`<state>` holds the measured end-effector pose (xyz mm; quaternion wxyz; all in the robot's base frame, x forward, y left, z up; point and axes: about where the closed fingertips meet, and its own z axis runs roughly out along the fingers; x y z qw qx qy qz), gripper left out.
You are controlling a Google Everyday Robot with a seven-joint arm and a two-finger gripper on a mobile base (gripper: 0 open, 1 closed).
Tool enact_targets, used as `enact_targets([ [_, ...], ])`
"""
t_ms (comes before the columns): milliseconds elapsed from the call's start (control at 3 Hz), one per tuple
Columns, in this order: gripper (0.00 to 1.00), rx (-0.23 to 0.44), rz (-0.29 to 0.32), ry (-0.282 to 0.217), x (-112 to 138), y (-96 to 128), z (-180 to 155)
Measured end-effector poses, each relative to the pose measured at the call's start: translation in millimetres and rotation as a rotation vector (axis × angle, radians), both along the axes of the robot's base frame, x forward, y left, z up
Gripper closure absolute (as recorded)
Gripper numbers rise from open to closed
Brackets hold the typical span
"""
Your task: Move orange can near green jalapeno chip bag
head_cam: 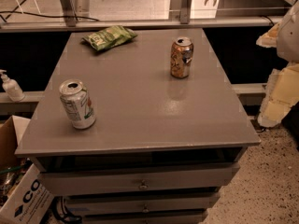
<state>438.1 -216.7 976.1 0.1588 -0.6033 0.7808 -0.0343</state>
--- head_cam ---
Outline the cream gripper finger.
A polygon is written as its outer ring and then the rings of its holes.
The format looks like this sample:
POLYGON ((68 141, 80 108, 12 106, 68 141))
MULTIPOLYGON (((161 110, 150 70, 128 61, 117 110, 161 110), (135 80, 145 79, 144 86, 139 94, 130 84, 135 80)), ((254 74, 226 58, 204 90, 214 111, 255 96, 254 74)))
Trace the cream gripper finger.
POLYGON ((280 23, 276 23, 266 33, 264 33, 257 39, 256 44, 264 48, 275 48, 277 46, 279 26, 280 23))
POLYGON ((265 87, 258 123, 266 128, 280 124, 298 102, 299 63, 288 63, 282 70, 274 69, 265 87))

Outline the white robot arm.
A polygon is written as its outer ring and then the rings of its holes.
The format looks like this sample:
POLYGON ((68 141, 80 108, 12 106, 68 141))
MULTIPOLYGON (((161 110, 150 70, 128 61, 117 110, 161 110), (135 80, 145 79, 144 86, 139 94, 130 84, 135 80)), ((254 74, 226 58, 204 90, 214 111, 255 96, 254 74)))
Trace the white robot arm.
POLYGON ((278 57, 288 62, 281 71, 274 69, 266 84, 257 120, 270 128, 280 124, 299 102, 299 1, 256 44, 276 48, 278 57))

